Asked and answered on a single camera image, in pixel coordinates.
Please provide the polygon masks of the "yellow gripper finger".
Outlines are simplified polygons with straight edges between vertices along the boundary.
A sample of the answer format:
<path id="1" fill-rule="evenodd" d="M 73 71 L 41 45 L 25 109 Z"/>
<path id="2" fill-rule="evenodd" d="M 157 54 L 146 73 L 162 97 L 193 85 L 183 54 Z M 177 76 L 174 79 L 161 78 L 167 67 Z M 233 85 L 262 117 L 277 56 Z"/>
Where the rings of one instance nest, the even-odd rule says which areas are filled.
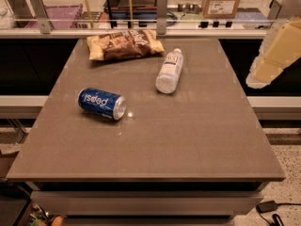
<path id="1" fill-rule="evenodd" d="M 271 83 L 301 57 L 301 21 L 274 23 L 260 47 L 252 66 L 252 78 Z"/>

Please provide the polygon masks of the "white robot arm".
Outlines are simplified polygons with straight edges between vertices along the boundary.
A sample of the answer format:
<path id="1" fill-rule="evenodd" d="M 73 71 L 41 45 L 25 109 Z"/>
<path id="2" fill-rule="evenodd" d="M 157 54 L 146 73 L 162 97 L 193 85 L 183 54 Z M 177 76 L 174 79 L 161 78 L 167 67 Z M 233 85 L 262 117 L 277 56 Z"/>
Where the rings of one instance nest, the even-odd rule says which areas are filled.
<path id="1" fill-rule="evenodd" d="M 301 57 L 301 0 L 281 0 L 281 11 L 267 31 L 247 77 L 269 85 Z"/>

